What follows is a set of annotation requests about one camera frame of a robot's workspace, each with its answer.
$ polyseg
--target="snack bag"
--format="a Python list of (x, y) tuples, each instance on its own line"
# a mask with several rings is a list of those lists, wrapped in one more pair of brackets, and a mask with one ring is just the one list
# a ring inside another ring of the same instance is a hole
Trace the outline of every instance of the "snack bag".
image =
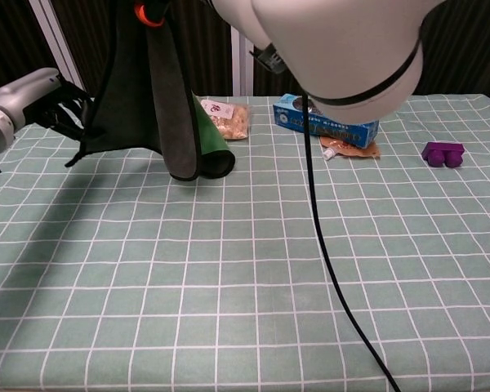
[(321, 136), (319, 141), (326, 149), (333, 149), (337, 154), (345, 155), (346, 157), (379, 158), (381, 156), (381, 151), (375, 141), (370, 143), (366, 149), (360, 149), (343, 140), (326, 136)]
[(248, 138), (250, 108), (248, 105), (226, 104), (214, 100), (202, 100), (202, 107), (226, 140)]

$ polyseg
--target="curtain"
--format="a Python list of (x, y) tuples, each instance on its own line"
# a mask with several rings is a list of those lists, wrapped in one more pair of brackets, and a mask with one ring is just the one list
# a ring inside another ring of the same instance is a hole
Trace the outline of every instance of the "curtain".
[(27, 0), (0, 0), (0, 86), (36, 69), (56, 67)]
[[(86, 90), (95, 94), (109, 44), (109, 0), (52, 0)], [(194, 0), (174, 0), (172, 14), (188, 64), (189, 79), (200, 96), (232, 95), (230, 27), (209, 7)]]
[[(471, 94), (490, 97), (490, 0), (449, 0), (421, 26), (425, 62), (415, 94)], [(289, 73), (273, 75), (255, 65), (258, 96), (300, 94)]]

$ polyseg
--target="purple block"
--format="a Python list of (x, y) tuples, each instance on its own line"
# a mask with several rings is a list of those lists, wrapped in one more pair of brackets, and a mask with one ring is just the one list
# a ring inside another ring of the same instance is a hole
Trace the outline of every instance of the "purple block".
[(438, 143), (431, 141), (427, 143), (421, 156), (432, 167), (441, 167), (445, 164), (447, 167), (453, 169), (463, 163), (464, 152), (465, 147), (461, 143)]

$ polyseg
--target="black cable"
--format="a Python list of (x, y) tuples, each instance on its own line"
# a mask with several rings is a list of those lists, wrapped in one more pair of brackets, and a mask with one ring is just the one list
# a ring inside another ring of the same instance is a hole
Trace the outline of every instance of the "black cable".
[(316, 200), (316, 189), (314, 187), (314, 169), (312, 168), (312, 149), (310, 145), (310, 127), (309, 127), (309, 96), (306, 93), (303, 93), (303, 127), (305, 133), (305, 157), (307, 161), (307, 172), (309, 176), (309, 191), (310, 191), (310, 203), (312, 205), (312, 216), (314, 218), (314, 227), (316, 229), (316, 234), (318, 235), (319, 246), (321, 247), (321, 253), (323, 254), (323, 259), (325, 260), (325, 264), (327, 265), (328, 273), (332, 279), (332, 283), (334, 284), (334, 288), (336, 289), (337, 296), (340, 299), (341, 305), (343, 309), (345, 309), (346, 315), (349, 317), (350, 322), (354, 325), (355, 330), (358, 332), (359, 336), (363, 340), (363, 343), (372, 353), (374, 359), (377, 361), (377, 364), (381, 368), (381, 370), (385, 373), (386, 378), (389, 383), (392, 385), (392, 388), (396, 392), (401, 392), (398, 387), (398, 384), (395, 382), (392, 374), (389, 369), (381, 360), (380, 356), (370, 343), (370, 341), (365, 336), (363, 329), (359, 326), (356, 321), (354, 315), (350, 311), (350, 307), (347, 304), (345, 297), (343, 296), (343, 292), (341, 291), (341, 287), (339, 282), (337, 281), (336, 273), (332, 268), (332, 264), (330, 262), (330, 258), (328, 257), (327, 245), (325, 244), (325, 239), (323, 238), (323, 231), (321, 230), (321, 225), (319, 223), (319, 215), (318, 215), (318, 202)]

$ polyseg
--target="blue box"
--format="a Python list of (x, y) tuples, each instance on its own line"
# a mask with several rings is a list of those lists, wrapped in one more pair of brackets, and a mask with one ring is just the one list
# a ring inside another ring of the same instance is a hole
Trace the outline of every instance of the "blue box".
[[(274, 121), (280, 127), (303, 132), (303, 111), (301, 97), (285, 94), (274, 104)], [(309, 100), (310, 134), (330, 136), (344, 140), (361, 149), (366, 149), (374, 140), (379, 130), (379, 121), (358, 125), (345, 125), (327, 118)]]

